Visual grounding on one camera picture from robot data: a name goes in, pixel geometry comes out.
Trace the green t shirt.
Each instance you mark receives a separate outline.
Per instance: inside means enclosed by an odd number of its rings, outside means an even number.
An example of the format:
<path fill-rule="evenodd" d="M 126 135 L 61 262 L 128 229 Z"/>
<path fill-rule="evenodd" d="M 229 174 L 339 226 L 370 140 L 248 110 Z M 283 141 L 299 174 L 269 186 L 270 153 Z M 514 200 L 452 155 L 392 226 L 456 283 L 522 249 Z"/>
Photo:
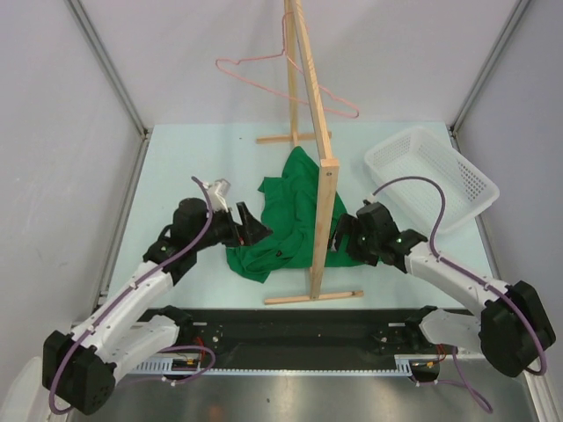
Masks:
<path fill-rule="evenodd" d="M 273 234 L 253 246 L 226 251 L 234 273 L 263 283 L 271 272 L 312 265 L 318 198 L 318 165 L 301 147 L 294 148 L 279 177 L 263 178 L 261 222 Z"/>

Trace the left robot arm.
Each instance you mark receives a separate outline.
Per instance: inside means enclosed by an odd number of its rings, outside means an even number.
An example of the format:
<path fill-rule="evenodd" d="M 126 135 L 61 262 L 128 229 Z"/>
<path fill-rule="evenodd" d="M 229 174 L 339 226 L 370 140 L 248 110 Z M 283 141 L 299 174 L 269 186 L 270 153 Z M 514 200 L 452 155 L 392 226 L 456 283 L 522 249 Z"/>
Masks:
<path fill-rule="evenodd" d="M 190 316 L 167 306 L 141 329 L 134 323 L 161 295 L 169 292 L 196 264 L 197 254 L 216 245 L 253 246 L 273 231 L 237 204 L 240 222 L 228 207 L 213 209 L 209 200 L 182 200 L 157 241 L 116 296 L 69 333 L 53 331 L 45 340 L 42 384 L 56 415 L 61 399 L 84 415 L 98 411 L 121 379 L 152 355 L 172 348 L 182 352 L 194 341 Z"/>

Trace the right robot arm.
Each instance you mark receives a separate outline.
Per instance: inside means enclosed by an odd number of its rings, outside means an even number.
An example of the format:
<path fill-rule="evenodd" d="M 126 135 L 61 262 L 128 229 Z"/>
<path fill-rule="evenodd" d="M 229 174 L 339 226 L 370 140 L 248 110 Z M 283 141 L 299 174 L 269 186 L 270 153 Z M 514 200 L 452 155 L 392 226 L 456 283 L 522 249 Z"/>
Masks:
<path fill-rule="evenodd" d="M 437 251 L 414 229 L 401 231 L 379 202 L 366 203 L 355 215 L 343 214 L 329 241 L 331 251 L 365 265 L 383 263 L 424 280 L 455 299 L 467 314 L 427 306 L 409 321 L 406 343 L 417 353 L 443 344 L 482 353 L 502 374 L 515 377 L 547 369 L 546 350 L 556 335 L 537 293 L 520 280 L 508 284 L 472 273 Z"/>

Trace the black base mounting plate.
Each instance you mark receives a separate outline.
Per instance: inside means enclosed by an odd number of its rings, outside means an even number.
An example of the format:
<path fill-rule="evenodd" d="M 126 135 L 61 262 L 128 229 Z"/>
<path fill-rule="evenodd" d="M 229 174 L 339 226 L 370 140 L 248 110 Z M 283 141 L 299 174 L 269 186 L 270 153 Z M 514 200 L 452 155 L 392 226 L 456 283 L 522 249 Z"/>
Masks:
<path fill-rule="evenodd" d="M 167 306 L 146 311 L 141 319 L 167 317 L 179 327 L 172 343 L 176 353 L 198 353 L 201 360 L 243 351 L 355 350 L 384 354 L 444 354 L 450 346 L 435 344 L 415 327 L 421 313 L 392 322 L 405 311 L 178 309 Z"/>

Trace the white plastic basket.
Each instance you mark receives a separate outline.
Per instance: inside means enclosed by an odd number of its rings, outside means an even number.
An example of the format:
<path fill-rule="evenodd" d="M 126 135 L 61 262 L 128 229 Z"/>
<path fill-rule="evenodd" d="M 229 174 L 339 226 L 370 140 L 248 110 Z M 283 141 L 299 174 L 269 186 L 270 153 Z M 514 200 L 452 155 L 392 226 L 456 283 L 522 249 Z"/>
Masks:
<path fill-rule="evenodd" d="M 489 177 L 424 127 L 411 127 L 388 137 L 364 154 L 364 163 L 377 186 L 408 176 L 436 182 L 446 200 L 440 234 L 459 229 L 500 196 Z M 384 193 L 420 232 L 430 234 L 441 209 L 440 195 L 432 185 L 406 180 L 385 188 Z"/>

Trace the left aluminium frame post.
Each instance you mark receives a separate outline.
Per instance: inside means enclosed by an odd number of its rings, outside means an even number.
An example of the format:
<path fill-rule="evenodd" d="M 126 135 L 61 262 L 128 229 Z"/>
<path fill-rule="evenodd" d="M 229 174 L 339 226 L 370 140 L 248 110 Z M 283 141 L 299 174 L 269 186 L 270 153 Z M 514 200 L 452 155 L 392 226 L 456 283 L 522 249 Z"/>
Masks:
<path fill-rule="evenodd" d="M 141 139 L 144 140 L 149 133 L 149 129 L 146 128 L 146 125 L 143 123 L 141 115 L 138 112 L 127 87 L 114 64 L 98 29 L 86 10 L 84 3 L 79 0 L 64 0 L 63 2 L 68 8 L 72 18 L 75 20 L 78 30 L 84 36 L 86 44 L 99 64 L 114 95 L 123 107 L 128 120 L 131 122 Z"/>

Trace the aluminium frame post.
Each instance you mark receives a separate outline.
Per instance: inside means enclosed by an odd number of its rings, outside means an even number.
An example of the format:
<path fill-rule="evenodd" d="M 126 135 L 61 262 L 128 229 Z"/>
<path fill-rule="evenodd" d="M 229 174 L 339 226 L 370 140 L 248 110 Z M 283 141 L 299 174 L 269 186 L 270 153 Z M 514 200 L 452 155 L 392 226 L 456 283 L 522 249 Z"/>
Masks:
<path fill-rule="evenodd" d="M 86 44 L 99 64 L 114 95 L 123 107 L 128 120 L 131 122 L 141 139 L 144 140 L 149 133 L 149 129 L 146 128 L 146 125 L 143 123 L 141 115 L 138 112 L 127 87 L 114 64 L 98 29 L 86 10 L 84 3 L 79 0 L 64 0 L 63 2 L 68 8 L 72 18 L 75 20 L 78 30 L 84 36 Z"/>
<path fill-rule="evenodd" d="M 452 136 L 457 136 L 467 115 L 479 99 L 479 95 L 484 90 L 487 81 L 490 79 L 495 68 L 499 64 L 508 44 L 513 39 L 518 26 L 522 23 L 526 13 L 533 4 L 534 1 L 532 0 L 518 0 L 515 2 L 507 20 L 501 27 L 498 36 L 487 54 L 485 61 L 480 67 L 470 90 L 467 92 L 467 95 L 459 107 L 455 118 L 450 123 L 449 131 Z"/>

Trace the right aluminium frame post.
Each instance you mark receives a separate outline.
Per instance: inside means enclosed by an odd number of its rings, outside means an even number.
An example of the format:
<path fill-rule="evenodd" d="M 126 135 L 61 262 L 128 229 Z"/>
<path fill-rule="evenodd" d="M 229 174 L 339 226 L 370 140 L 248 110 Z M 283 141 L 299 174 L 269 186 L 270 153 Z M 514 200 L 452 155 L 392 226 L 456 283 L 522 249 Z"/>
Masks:
<path fill-rule="evenodd" d="M 467 115 L 479 99 L 479 95 L 484 90 L 487 81 L 490 79 L 495 68 L 499 64 L 508 44 L 513 39 L 518 26 L 522 23 L 526 13 L 533 4 L 534 1 L 532 0 L 518 0 L 515 2 L 507 20 L 501 27 L 498 36 L 487 54 L 485 61 L 480 67 L 470 90 L 467 92 L 467 95 L 459 107 L 455 118 L 450 123 L 449 131 L 452 136 L 457 136 Z"/>

